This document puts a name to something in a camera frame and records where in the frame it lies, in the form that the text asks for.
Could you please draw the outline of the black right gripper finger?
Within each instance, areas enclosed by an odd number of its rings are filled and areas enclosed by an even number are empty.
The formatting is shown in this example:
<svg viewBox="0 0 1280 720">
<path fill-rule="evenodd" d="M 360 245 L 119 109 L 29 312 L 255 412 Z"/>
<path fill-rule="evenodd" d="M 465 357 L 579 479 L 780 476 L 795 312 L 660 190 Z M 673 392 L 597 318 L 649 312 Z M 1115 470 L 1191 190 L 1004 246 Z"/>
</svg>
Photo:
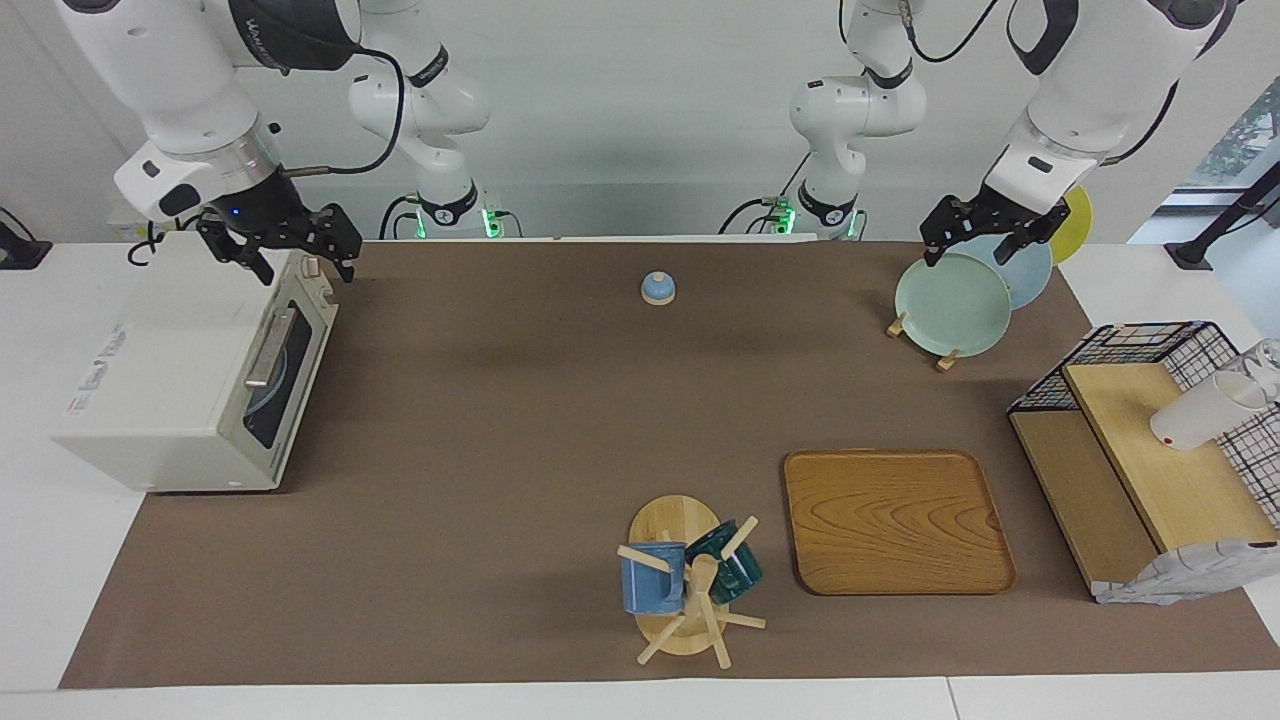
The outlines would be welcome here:
<svg viewBox="0 0 1280 720">
<path fill-rule="evenodd" d="M 219 263 L 234 263 L 244 268 L 264 286 L 274 282 L 275 272 L 255 241 L 236 242 L 228 225 L 214 218 L 198 219 L 198 234 Z"/>
<path fill-rule="evenodd" d="M 364 246 L 364 237 L 346 210 L 330 202 L 317 213 L 317 255 L 329 260 L 339 278 L 355 281 L 355 261 Z"/>
</svg>

